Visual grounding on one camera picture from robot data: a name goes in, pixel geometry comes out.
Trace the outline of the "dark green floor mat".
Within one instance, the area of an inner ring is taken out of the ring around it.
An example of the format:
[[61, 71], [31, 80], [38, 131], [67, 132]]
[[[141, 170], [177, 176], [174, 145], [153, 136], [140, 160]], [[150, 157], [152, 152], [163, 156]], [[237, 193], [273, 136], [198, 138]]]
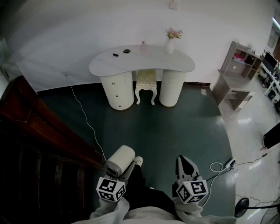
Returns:
[[150, 91], [141, 91], [139, 105], [117, 111], [110, 107], [100, 83], [40, 91], [44, 103], [77, 135], [109, 158], [120, 146], [143, 158], [142, 173], [148, 186], [172, 195], [179, 155], [191, 159], [211, 187], [202, 201], [204, 216], [233, 216], [235, 175], [214, 171], [232, 158], [227, 131], [210, 89], [184, 86], [172, 108], [155, 105]]

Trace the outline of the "grey door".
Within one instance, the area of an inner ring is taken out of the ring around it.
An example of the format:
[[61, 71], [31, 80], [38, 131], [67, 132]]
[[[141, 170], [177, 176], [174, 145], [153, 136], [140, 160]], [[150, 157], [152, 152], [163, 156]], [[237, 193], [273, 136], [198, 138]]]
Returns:
[[6, 43], [5, 38], [0, 35], [0, 74], [4, 77], [7, 83], [10, 82], [10, 76], [4, 68], [5, 63], [9, 58], [9, 49]]

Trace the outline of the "white kidney-shaped vanity desk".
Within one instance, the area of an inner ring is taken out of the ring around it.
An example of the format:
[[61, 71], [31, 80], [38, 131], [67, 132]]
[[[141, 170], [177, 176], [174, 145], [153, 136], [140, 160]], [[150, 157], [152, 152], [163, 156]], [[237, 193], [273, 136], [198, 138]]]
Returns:
[[110, 106], [115, 110], [129, 109], [134, 103], [133, 72], [139, 70], [162, 70], [160, 103], [174, 107], [179, 99], [186, 74], [195, 69], [193, 59], [175, 49], [172, 54], [165, 47], [147, 45], [144, 52], [141, 45], [121, 46], [98, 54], [89, 64], [91, 74], [100, 77]]

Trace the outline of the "grey wooden shelf desk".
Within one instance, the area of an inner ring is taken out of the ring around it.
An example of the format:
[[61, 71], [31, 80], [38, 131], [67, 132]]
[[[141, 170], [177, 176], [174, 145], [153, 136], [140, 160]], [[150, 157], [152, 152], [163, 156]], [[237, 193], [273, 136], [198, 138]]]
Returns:
[[[244, 63], [232, 59], [235, 53], [244, 58]], [[226, 100], [234, 111], [240, 111], [258, 91], [255, 74], [261, 62], [262, 58], [248, 47], [232, 41], [212, 90], [217, 104]]]

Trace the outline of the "person's left forearm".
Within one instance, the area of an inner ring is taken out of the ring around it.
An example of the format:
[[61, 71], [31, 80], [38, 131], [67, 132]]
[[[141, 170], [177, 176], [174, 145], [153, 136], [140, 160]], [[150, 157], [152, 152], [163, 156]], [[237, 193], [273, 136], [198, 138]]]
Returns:
[[99, 199], [100, 206], [91, 213], [90, 221], [93, 224], [122, 224], [125, 215], [129, 211], [129, 202], [121, 198], [118, 202]]

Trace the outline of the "dark wooden bed frame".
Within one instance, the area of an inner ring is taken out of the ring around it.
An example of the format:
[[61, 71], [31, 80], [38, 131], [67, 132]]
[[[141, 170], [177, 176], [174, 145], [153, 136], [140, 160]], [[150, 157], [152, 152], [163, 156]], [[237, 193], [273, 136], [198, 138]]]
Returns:
[[0, 97], [0, 224], [71, 224], [93, 207], [101, 154], [68, 128], [23, 76]]

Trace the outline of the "person's legs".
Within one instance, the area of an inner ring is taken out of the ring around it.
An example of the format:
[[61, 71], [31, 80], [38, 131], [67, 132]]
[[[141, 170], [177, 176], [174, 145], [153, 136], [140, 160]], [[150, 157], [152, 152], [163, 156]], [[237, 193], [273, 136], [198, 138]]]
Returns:
[[175, 215], [175, 203], [163, 191], [150, 189], [145, 186], [141, 167], [135, 165], [128, 179], [124, 198], [129, 203], [129, 210], [142, 207], [157, 207]]

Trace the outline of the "black computer monitor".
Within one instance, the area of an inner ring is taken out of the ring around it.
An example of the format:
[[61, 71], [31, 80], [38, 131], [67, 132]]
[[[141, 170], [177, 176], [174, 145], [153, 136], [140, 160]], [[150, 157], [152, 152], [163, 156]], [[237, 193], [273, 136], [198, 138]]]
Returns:
[[262, 60], [262, 64], [269, 72], [273, 74], [277, 65], [277, 61], [274, 59], [273, 55], [270, 54], [270, 52], [266, 52]]

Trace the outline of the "person's right forearm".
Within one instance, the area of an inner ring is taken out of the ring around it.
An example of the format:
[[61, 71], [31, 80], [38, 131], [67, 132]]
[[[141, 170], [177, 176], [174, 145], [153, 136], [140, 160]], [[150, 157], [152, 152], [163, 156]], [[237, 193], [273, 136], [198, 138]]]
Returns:
[[236, 224], [237, 221], [235, 217], [202, 217], [203, 208], [198, 203], [183, 204], [180, 200], [175, 201], [175, 211], [185, 224]]

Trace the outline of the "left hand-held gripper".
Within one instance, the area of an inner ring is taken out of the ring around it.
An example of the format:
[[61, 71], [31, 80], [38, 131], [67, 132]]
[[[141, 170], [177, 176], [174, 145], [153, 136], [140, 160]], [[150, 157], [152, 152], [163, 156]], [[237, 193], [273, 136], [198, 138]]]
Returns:
[[99, 198], [106, 201], [119, 201], [126, 193], [126, 185], [134, 168], [135, 161], [132, 161], [119, 178], [108, 174], [100, 177], [97, 184]]

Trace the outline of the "white vase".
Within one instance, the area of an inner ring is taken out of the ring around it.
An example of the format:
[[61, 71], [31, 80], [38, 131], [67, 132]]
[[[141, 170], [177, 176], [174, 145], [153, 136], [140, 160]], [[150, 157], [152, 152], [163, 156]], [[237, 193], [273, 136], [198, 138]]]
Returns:
[[166, 42], [166, 46], [165, 46], [165, 51], [168, 54], [172, 54], [174, 51], [174, 46], [173, 46], [173, 39], [169, 38]]

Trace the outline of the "pink flower bouquet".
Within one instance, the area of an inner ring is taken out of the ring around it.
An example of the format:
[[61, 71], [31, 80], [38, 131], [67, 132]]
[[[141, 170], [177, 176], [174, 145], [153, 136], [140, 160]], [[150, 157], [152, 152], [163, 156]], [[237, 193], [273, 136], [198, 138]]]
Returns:
[[183, 31], [182, 30], [174, 30], [173, 28], [169, 28], [166, 29], [167, 32], [167, 37], [169, 39], [181, 39], [182, 35], [183, 35]]

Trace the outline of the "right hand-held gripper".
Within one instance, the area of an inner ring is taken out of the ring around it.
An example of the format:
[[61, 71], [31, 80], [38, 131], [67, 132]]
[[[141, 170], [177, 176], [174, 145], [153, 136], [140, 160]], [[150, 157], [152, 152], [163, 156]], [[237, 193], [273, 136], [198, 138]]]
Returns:
[[175, 190], [183, 204], [198, 203], [208, 195], [207, 182], [205, 180], [185, 181], [186, 177], [199, 176], [197, 165], [185, 156], [179, 155], [176, 159], [175, 173], [177, 180], [183, 181]]

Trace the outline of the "black box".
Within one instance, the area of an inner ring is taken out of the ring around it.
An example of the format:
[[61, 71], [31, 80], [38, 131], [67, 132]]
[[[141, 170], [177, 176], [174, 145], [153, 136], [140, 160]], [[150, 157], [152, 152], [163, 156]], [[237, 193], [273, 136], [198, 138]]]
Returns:
[[275, 125], [263, 137], [263, 146], [267, 149], [280, 143], [280, 123]]

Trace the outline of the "white carved stool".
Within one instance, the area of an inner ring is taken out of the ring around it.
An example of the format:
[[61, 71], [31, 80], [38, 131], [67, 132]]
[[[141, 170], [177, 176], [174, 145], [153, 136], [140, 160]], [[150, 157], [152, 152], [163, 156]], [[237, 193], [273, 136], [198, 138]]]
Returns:
[[137, 73], [136, 79], [136, 88], [135, 95], [137, 98], [136, 104], [140, 104], [140, 95], [141, 90], [151, 90], [153, 96], [151, 98], [151, 104], [155, 105], [154, 100], [157, 96], [157, 74], [156, 70], [139, 70]]

